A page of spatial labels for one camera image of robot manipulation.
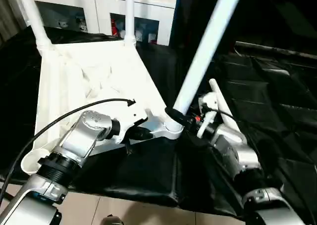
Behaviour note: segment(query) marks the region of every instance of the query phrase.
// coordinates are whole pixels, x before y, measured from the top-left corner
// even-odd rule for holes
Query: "black fabric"
[[[53,43],[113,41],[101,34],[46,28]],[[185,70],[183,56],[169,47],[137,44],[137,51],[168,106],[172,106]],[[0,50],[1,104],[4,112],[0,174],[34,132],[41,57],[30,28]],[[317,69],[284,60],[220,56],[211,63],[193,101],[210,91],[214,77],[235,117],[256,123],[262,130],[238,122],[249,144],[260,152],[267,175],[284,182],[283,191],[309,221],[291,178],[310,208],[317,213]],[[217,152],[204,141],[183,133],[171,141],[153,139],[90,157],[71,185],[78,192],[224,214],[240,218],[241,204],[227,176],[217,164]],[[28,178],[20,168],[14,182]]]

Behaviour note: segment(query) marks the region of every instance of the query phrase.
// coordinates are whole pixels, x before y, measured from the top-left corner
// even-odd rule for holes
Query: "cable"
[[[254,124],[254,123],[248,122],[248,121],[246,121],[246,120],[238,120],[237,118],[235,118],[235,117],[232,116],[231,114],[229,114],[229,113],[227,113],[227,112],[224,112],[224,111],[222,111],[222,110],[214,110],[214,109],[209,109],[209,110],[210,110],[210,111],[217,112],[217,113],[224,114],[224,115],[226,115],[226,116],[232,118],[232,119],[235,120],[235,121],[245,122],[246,124],[248,124],[248,125],[250,125],[250,126],[252,126],[252,127],[256,128],[256,129],[258,129],[258,130],[260,130],[261,132],[265,133],[265,134],[268,135],[269,137],[275,139],[275,137],[273,137],[270,133],[267,132],[267,129],[264,129],[264,128],[262,128],[262,127],[260,127],[260,126],[258,126],[258,125],[256,125],[256,124]],[[255,149],[256,153],[259,155],[259,151],[258,151],[258,149],[256,148],[256,146],[254,146],[254,149]],[[294,192],[296,193],[297,197],[302,201],[302,203],[303,203],[305,209],[309,212],[310,217],[311,217],[311,220],[312,220],[311,222],[313,223],[313,225],[316,225],[316,221],[315,221],[314,214],[313,214],[312,210],[309,208],[308,203],[307,203],[307,201],[305,200],[304,196],[301,194],[301,192],[299,191],[299,189],[297,189],[295,183],[294,183],[294,182],[292,181],[292,179],[287,175],[287,173],[284,171],[284,169],[283,169],[281,166],[277,166],[277,168],[281,171],[281,173],[283,174],[283,176],[285,177],[285,179],[286,179],[286,180],[289,182],[289,184],[292,186],[292,188],[293,188]]]
[[[14,198],[13,195],[11,195],[11,194],[9,194],[7,192],[4,193],[4,199],[6,199],[7,201],[10,202],[13,198]]]
[[[78,112],[78,111],[81,111],[83,109],[86,109],[86,108],[89,108],[91,106],[94,106],[94,105],[98,105],[98,104],[102,104],[102,103],[107,103],[107,102],[113,102],[113,101],[123,101],[123,102],[127,102],[128,103],[128,106],[134,104],[135,102],[132,101],[132,100],[127,100],[127,99],[106,99],[106,100],[100,100],[100,101],[96,101],[96,102],[93,102],[91,104],[87,104],[87,105],[84,105],[82,107],[79,107],[75,110],[72,110],[62,116],[60,116],[59,118],[57,118],[56,120],[54,120],[53,122],[51,122],[50,124],[48,124],[47,126],[45,126],[42,130],[40,130],[36,135],[34,135],[34,137],[31,138],[31,140],[25,144],[25,146],[22,148],[22,150],[20,151],[20,153],[17,155],[17,157],[15,158],[12,166],[10,167],[10,170],[4,180],[4,183],[3,183],[3,186],[1,188],[1,193],[0,193],[0,206],[1,206],[1,203],[3,201],[3,198],[5,196],[5,191],[9,185],[9,181],[12,177],[12,174],[14,172],[14,169],[17,165],[17,163],[19,162],[19,160],[21,159],[23,153],[26,151],[26,149],[28,149],[28,147],[39,137],[41,136],[45,131],[47,131],[50,127],[52,127],[53,125],[55,125],[56,123],[58,123],[59,121],[63,120],[64,118]]]

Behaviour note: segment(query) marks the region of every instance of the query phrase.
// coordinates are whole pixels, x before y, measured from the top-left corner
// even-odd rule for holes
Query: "white cabinet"
[[[89,33],[112,35],[111,19],[119,16],[124,19],[125,0],[35,0],[45,26],[82,31],[84,24]],[[21,8],[27,25],[28,19]],[[148,37],[161,45],[168,45],[174,18],[176,0],[135,0],[136,23],[151,26],[146,29]]]
[[[35,0],[40,9],[44,25],[52,26],[54,21],[58,24],[59,21],[67,22],[66,16],[69,13],[68,19],[72,18],[69,25],[76,21],[75,13],[78,14],[78,21],[81,21],[81,12],[83,12],[84,20],[89,33],[99,33],[99,25],[95,0]]]
[[[100,32],[112,35],[111,14],[125,15],[124,0],[96,0]],[[157,43],[168,45],[173,24],[174,9],[136,2],[134,16],[158,22]]]

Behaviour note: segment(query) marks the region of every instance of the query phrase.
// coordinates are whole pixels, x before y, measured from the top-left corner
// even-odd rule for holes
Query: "floor tile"
[[[196,225],[244,225],[245,223],[225,216],[196,213]]]
[[[99,196],[69,192],[61,205],[61,225],[91,225]]]
[[[15,196],[16,193],[19,191],[20,188],[21,188],[21,185],[9,184],[6,191],[7,191],[10,195]],[[6,201],[5,199],[3,200],[2,204],[1,204],[1,208],[0,208],[0,213],[3,212],[3,210],[6,208],[6,206],[8,205],[8,203],[9,203],[9,202]]]
[[[118,216],[124,225],[195,225],[195,214],[178,208],[101,197],[93,225],[108,215]]]

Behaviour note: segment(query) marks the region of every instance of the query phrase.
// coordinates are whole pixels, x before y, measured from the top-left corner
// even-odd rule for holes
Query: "cabinet door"
[[[125,15],[124,0],[96,0],[100,32],[112,35],[112,15]],[[134,3],[134,16],[158,22],[157,43],[168,45],[172,29],[174,9],[150,4]]]
[[[45,26],[99,33],[95,0],[35,1]]]

